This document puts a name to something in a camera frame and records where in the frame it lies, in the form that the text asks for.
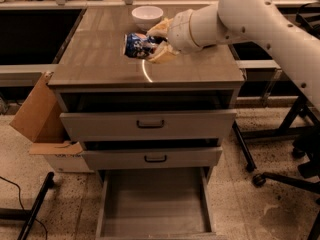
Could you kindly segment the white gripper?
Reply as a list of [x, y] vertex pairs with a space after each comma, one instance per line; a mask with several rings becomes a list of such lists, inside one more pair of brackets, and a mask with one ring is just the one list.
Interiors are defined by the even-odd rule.
[[147, 31], [149, 36], [168, 39], [162, 42], [147, 60], [151, 63], [161, 64], [175, 59], [179, 52], [192, 53], [201, 50], [191, 35], [190, 20], [193, 10], [188, 9], [176, 14], [173, 19], [164, 18], [161, 22]]

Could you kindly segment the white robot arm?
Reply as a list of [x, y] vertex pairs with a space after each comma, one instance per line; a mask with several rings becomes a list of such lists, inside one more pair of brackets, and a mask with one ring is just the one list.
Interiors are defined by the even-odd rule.
[[272, 0], [219, 0], [180, 12], [148, 33], [167, 38], [149, 58], [155, 63], [211, 45], [251, 41], [320, 109], [320, 40], [289, 22]]

